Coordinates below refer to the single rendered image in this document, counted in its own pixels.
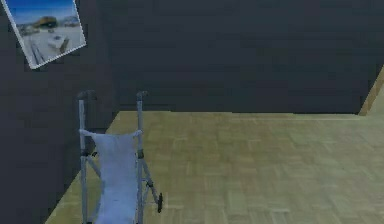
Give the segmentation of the grey folding chair white cloth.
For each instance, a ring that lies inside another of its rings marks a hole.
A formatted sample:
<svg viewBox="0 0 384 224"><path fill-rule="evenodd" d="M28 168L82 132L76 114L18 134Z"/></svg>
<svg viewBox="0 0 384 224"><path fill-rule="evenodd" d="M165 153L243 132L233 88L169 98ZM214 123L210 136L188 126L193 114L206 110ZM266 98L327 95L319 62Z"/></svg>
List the grey folding chair white cloth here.
<svg viewBox="0 0 384 224"><path fill-rule="evenodd" d="M148 196L157 211L163 210L163 195L156 191L143 149L143 98L136 94L137 129L128 134L88 131L85 127L85 104L96 96L92 90L78 94L81 224L144 224ZM88 213L87 169L92 168L101 180L101 195L92 214Z"/></svg>

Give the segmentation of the framed beach picture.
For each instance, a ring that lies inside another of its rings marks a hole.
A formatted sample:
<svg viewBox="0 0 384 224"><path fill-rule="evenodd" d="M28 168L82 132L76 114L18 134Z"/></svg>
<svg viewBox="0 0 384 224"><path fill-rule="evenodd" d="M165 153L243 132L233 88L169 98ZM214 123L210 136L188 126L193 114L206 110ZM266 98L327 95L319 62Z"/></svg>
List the framed beach picture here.
<svg viewBox="0 0 384 224"><path fill-rule="evenodd" d="M37 69L87 44L76 0L0 2L31 69Z"/></svg>

